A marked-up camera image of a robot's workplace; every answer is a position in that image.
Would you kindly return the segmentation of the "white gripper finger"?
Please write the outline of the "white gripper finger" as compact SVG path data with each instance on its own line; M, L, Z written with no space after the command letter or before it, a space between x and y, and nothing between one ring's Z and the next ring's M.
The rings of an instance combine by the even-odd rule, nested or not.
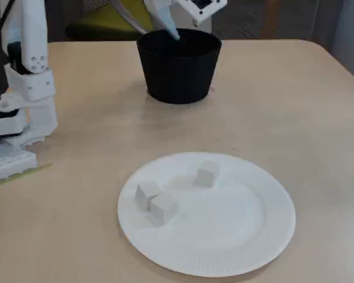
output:
M126 9L120 0L111 0L111 4L117 13L120 14L120 16L138 33L148 33L148 30L140 24L140 22Z
M171 15L173 1L167 0L144 0L148 12L158 22L159 27L165 29L175 40L180 40L175 21Z

